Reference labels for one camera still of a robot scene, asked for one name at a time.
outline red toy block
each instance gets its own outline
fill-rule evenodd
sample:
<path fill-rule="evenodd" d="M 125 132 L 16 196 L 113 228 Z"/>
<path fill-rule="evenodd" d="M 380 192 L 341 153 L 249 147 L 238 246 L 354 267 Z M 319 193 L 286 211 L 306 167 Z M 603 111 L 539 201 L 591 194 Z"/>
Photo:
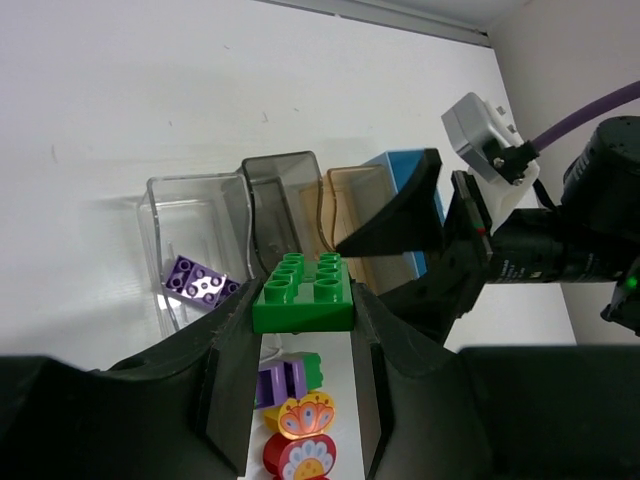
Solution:
<path fill-rule="evenodd" d="M 327 435 L 289 440 L 280 433 L 264 446 L 262 460 L 278 480 L 322 480 L 336 462 L 336 444 Z"/>

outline blue container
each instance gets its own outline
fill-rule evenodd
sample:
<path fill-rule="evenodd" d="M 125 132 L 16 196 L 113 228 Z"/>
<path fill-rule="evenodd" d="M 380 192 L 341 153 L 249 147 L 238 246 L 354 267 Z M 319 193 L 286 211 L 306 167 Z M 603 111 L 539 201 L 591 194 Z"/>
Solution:
<path fill-rule="evenodd" d="M 377 157 L 369 160 L 365 165 L 383 165 L 389 170 L 394 195 L 407 184 L 409 178 L 418 166 L 418 162 L 424 154 L 424 149 L 412 150 L 388 150 Z M 442 201 L 436 192 L 434 201 L 438 209 L 440 221 L 444 223 L 444 213 L 442 211 Z M 427 262 L 422 252 L 411 252 L 404 254 L 405 259 L 413 269 L 415 277 L 418 278 L 427 273 Z"/>

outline gray wall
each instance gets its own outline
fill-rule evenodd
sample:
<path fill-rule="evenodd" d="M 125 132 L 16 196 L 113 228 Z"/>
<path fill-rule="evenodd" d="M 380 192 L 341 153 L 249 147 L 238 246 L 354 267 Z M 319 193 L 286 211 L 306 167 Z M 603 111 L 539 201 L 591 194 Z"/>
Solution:
<path fill-rule="evenodd" d="M 533 0 L 490 29 L 518 128 L 532 138 L 598 96 L 640 78 L 639 0 Z M 640 115 L 636 101 L 613 112 Z M 598 121 L 560 140 L 540 159 L 541 179 L 556 202 L 562 174 Z M 599 312 L 612 285 L 565 285 L 578 343 L 640 343 Z"/>

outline green light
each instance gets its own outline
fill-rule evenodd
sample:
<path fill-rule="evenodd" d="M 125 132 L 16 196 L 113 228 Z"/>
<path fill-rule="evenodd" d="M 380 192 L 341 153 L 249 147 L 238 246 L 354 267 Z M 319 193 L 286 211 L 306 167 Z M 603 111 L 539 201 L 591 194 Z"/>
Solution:
<path fill-rule="evenodd" d="M 638 277 L 629 277 L 627 279 L 627 287 L 635 289 L 638 286 Z"/>

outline transparent container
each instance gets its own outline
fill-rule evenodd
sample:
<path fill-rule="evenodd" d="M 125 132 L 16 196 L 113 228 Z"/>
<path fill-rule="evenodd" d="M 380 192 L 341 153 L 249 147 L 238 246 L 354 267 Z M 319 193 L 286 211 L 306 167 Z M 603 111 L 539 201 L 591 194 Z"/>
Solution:
<path fill-rule="evenodd" d="M 313 152 L 247 158 L 240 171 L 253 207 L 253 263 L 263 277 L 285 253 L 314 260 L 329 250 L 318 230 L 323 185 Z"/>
<path fill-rule="evenodd" d="M 164 288 L 178 255 L 239 283 L 253 277 L 248 257 L 251 208 L 241 174 L 151 178 L 138 221 L 165 337 L 207 313 Z"/>
<path fill-rule="evenodd" d="M 335 246 L 351 235 L 393 198 L 389 171 L 381 165 L 332 168 L 326 184 L 330 195 L 324 196 L 320 220 L 328 243 Z M 381 294 L 415 276 L 402 255 L 352 258 L 349 273 L 371 290 Z"/>

